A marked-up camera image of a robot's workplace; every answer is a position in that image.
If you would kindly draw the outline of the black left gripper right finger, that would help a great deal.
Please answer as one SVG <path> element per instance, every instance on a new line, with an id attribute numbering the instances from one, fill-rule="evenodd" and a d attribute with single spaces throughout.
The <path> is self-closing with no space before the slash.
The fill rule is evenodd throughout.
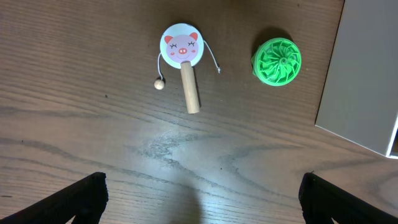
<path id="1" fill-rule="evenodd" d="M 304 174 L 298 199 L 306 224 L 397 223 L 392 216 L 312 172 Z"/>

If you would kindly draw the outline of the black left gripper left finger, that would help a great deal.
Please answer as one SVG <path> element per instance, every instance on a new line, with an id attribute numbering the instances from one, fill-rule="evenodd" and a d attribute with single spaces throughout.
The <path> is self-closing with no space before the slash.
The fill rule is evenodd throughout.
<path id="1" fill-rule="evenodd" d="M 100 222 L 108 202 L 106 174 L 95 172 L 51 196 L 1 219 L 14 223 Z"/>

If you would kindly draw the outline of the white cardboard box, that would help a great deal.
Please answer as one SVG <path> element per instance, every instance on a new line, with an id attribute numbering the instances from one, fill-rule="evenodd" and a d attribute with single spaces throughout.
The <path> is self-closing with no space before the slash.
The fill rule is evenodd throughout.
<path id="1" fill-rule="evenodd" d="M 397 0 L 346 0 L 315 125 L 397 158 Z"/>

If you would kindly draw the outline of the green plastic spinning disc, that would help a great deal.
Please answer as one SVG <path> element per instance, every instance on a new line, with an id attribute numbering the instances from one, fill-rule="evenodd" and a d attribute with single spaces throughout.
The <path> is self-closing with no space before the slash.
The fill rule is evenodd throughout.
<path id="1" fill-rule="evenodd" d="M 277 37 L 264 42 L 251 58 L 252 73 L 270 86 L 284 86 L 299 74 L 302 56 L 291 40 Z"/>

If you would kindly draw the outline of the pig face wooden rattle drum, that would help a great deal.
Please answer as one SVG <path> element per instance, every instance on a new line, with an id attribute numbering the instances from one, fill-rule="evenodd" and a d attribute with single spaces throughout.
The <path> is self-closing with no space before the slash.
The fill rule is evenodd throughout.
<path id="1" fill-rule="evenodd" d="M 193 67 L 201 60 L 205 48 L 209 47 L 200 31 L 187 23 L 170 26 L 160 40 L 160 53 L 157 57 L 159 78 L 154 82 L 154 87 L 162 90 L 165 86 L 165 78 L 160 69 L 160 60 L 164 59 L 168 65 L 180 70 L 189 114 L 200 112 L 200 99 Z"/>

